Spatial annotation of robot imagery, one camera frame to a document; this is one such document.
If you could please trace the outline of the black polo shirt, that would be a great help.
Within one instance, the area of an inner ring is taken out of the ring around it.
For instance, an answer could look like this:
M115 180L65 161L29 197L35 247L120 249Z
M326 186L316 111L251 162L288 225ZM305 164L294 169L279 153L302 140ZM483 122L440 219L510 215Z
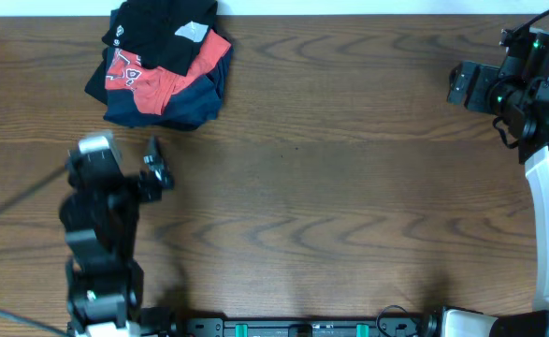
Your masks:
M129 51L144 67L185 76L216 21L216 0L127 0L102 41Z

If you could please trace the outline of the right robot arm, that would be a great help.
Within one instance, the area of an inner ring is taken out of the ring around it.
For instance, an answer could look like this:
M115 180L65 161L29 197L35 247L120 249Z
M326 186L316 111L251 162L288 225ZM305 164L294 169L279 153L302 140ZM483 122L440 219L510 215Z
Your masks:
M549 336L549 32L505 30L501 66L464 61L450 77L448 102L491 114L518 152L533 200L537 282L530 312L492 316L443 307L426 316L423 336Z

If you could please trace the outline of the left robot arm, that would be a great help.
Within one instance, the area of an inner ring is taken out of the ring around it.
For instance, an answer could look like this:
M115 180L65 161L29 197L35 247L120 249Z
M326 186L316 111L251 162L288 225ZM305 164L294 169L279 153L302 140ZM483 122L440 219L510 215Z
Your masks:
M139 209L174 186L157 138L143 157L146 169L125 175L111 133L82 139L65 168L72 194L59 210L65 242L70 336L174 336L166 308L144 308L144 271L134 259Z

